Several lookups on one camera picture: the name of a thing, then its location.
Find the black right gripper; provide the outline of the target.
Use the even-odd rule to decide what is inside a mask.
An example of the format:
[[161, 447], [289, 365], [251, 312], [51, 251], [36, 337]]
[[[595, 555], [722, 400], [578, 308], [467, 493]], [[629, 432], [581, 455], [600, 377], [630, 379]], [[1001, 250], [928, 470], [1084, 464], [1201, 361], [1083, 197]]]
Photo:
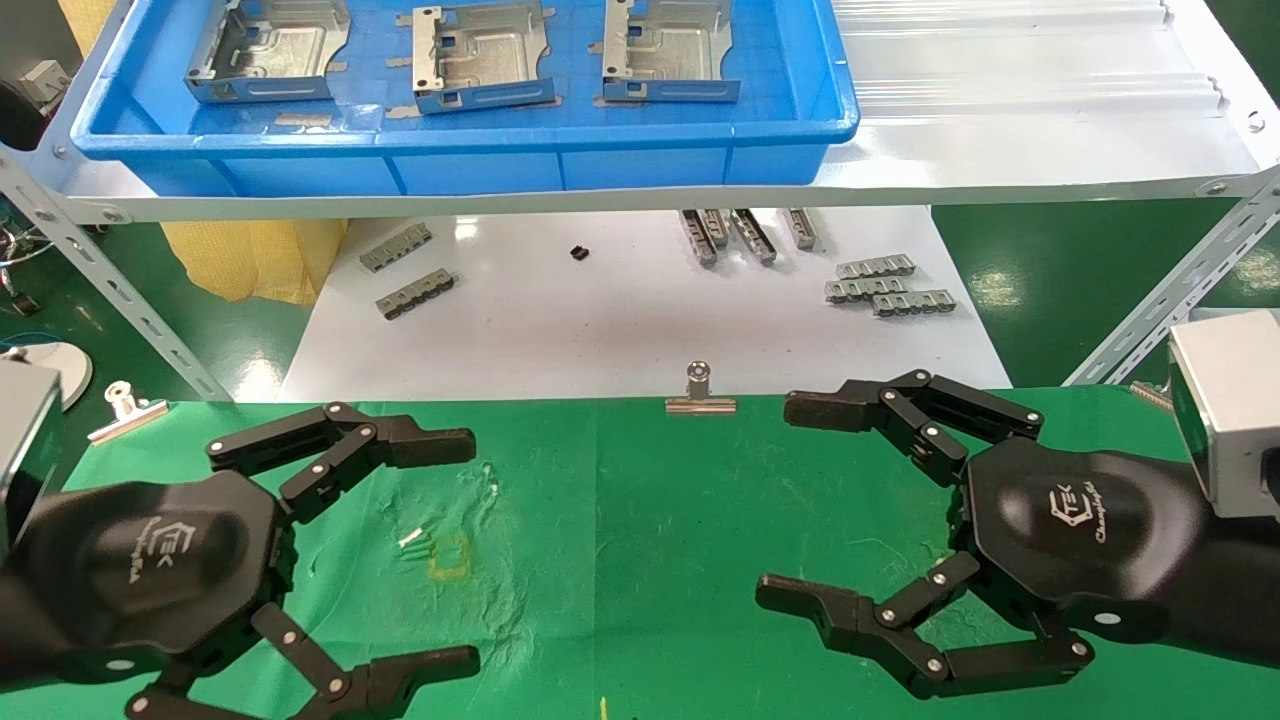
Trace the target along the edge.
[[[846, 380], [829, 393], [792, 391], [783, 419], [878, 432], [937, 486], [966, 483], [957, 532], [966, 552], [882, 603], [836, 585], [759, 578], [756, 603], [812, 621], [827, 650], [870, 660], [931, 700], [1070, 682], [1094, 651], [1066, 626], [1123, 643], [1174, 639], [1178, 573], [1207, 521], [1190, 465], [1044, 447], [1034, 442], [1038, 411], [927, 370]], [[966, 465], [969, 451], [950, 428], [995, 446]], [[959, 650], [920, 638], [919, 626], [973, 582], [980, 600], [1034, 638]]]

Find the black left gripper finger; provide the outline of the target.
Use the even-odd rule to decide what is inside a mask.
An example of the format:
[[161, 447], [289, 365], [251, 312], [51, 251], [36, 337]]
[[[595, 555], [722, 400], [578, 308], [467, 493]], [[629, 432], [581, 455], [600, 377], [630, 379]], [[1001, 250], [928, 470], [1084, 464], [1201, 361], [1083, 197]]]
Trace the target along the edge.
[[468, 462], [475, 434], [466, 428], [425, 430], [408, 415], [374, 416], [334, 402], [216, 438], [212, 470], [253, 477], [306, 460], [280, 487], [284, 516], [306, 524], [381, 466], [411, 469]]

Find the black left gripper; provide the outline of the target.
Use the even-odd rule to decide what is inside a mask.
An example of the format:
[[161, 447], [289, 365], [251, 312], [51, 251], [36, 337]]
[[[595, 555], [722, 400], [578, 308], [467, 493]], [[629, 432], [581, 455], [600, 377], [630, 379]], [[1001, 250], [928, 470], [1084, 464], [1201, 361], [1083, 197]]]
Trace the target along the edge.
[[420, 688], [479, 674], [470, 644], [340, 669], [278, 605], [296, 561], [278, 500], [234, 471], [44, 498], [22, 532], [22, 685], [163, 670], [128, 719], [247, 719], [188, 693], [264, 639], [314, 688], [293, 719], [402, 719]]

